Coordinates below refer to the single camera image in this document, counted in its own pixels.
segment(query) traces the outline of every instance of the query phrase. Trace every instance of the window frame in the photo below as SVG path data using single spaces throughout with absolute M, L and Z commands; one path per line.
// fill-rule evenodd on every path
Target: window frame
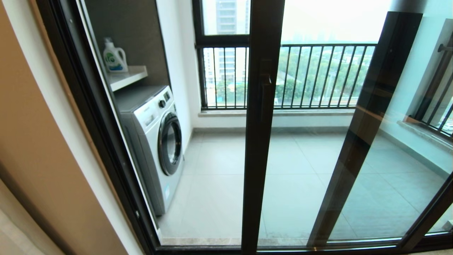
M 205 68 L 204 68 L 204 48 L 230 48 L 230 47 L 245 47 L 250 46 L 250 36 L 248 34 L 219 34 L 219 35 L 205 35 L 203 23 L 203 6 L 202 0 L 192 0 L 192 15 L 193 27 L 195 31 L 195 49 L 197 51 L 198 61 L 198 79 L 200 80 L 200 99 L 201 111 L 208 109 L 207 96 L 204 92 L 205 81 Z

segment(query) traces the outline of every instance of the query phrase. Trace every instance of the window sill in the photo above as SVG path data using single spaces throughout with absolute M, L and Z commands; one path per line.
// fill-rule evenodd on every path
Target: window sill
M 352 116 L 355 109 L 275 110 L 274 116 Z M 246 110 L 201 111 L 199 117 L 245 117 Z
M 404 122 L 404 121 L 398 121 L 398 125 L 400 125 L 402 128 L 420 136 L 424 140 L 428 141 L 429 143 L 437 146 L 438 148 L 449 152 L 453 153 L 453 146 L 449 142 L 445 141 L 442 137 L 439 137 L 436 134 L 433 134 L 429 130 L 424 129 L 423 127 L 418 126 L 415 123 L 410 123 L 410 122 Z

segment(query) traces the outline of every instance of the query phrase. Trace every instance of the sky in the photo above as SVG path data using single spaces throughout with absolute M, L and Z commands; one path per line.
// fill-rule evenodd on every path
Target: sky
M 377 42 L 390 0 L 286 0 L 282 42 Z

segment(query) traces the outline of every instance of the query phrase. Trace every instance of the white wall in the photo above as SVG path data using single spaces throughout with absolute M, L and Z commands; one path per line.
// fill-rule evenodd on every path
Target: white wall
M 183 136 L 183 149 L 188 145 L 192 133 L 191 112 L 190 112 L 190 87 L 187 82 L 190 80 L 189 70 L 184 65 L 184 42 L 185 31 L 179 26 L 178 4 L 191 3 L 191 1 L 178 0 L 156 0 L 157 12 L 159 14 L 160 29 L 164 39 L 165 54 L 170 74 L 170 82 L 174 94 L 178 119 L 181 125 Z
M 406 66 L 381 124 L 383 131 L 448 173 L 452 171 L 453 156 L 397 122 L 415 113 L 429 86 L 442 56 L 437 48 L 448 42 L 453 31 L 453 20 L 446 20 L 452 18 L 452 8 L 451 0 L 428 1 Z

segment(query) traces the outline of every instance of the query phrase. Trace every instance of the door handle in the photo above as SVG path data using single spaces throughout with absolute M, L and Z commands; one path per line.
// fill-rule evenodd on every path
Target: door handle
M 260 113 L 260 122 L 263 122 L 265 118 L 265 113 L 272 111 L 274 104 L 273 101 L 273 91 L 272 91 L 272 81 L 269 74 L 260 75 L 260 87 L 261 87 L 261 113 Z

